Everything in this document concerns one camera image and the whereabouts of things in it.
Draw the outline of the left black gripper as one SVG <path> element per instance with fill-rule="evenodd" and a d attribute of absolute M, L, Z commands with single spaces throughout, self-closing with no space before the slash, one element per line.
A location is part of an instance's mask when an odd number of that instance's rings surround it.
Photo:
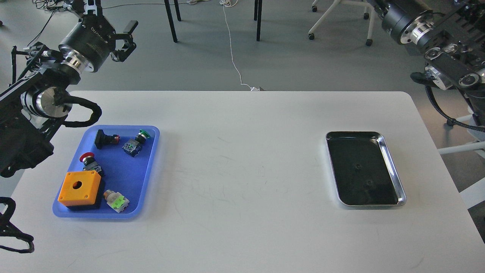
<path fill-rule="evenodd" d="M 100 0 L 64 0 L 63 8 L 78 17 L 78 24 L 61 41 L 59 51 L 67 54 L 75 50 L 90 63 L 89 72 L 97 72 L 108 55 L 115 62 L 124 62 L 135 50 L 136 43 L 132 33 L 138 26 L 137 20 L 131 20 L 122 33 L 115 29 L 103 16 Z M 121 49 L 116 42 L 123 41 Z"/>

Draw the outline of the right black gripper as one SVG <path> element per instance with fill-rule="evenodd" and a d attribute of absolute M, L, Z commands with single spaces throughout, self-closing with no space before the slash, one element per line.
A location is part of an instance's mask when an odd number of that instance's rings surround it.
<path fill-rule="evenodd" d="M 370 0 L 369 3 L 383 18 L 382 28 L 398 44 L 417 44 L 433 28 L 433 10 L 424 2 Z"/>

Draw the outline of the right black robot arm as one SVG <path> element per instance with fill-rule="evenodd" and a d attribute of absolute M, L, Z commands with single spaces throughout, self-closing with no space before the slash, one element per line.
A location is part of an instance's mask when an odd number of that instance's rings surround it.
<path fill-rule="evenodd" d="M 411 79 L 426 87 L 433 107 L 449 126 L 484 132 L 484 1 L 461 0 L 448 13 L 420 0 L 370 0 L 382 28 L 398 44 L 414 44 L 425 60 L 424 72 Z M 446 115 L 431 91 L 456 89 L 471 109 L 470 126 Z"/>

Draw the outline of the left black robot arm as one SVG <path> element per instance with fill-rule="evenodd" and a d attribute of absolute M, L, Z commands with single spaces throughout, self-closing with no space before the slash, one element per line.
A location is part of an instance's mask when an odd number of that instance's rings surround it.
<path fill-rule="evenodd" d="M 131 20 L 117 33 L 99 0 L 66 0 L 63 7 L 78 23 L 57 50 L 41 42 L 11 50 L 13 81 L 1 93 L 0 103 L 2 177 L 32 169 L 50 157 L 50 141 L 61 126 L 95 124 L 102 109 L 70 95 L 67 87 L 78 84 L 84 71 L 97 72 L 109 56 L 123 62 L 136 48 L 133 32 L 138 21 Z"/>

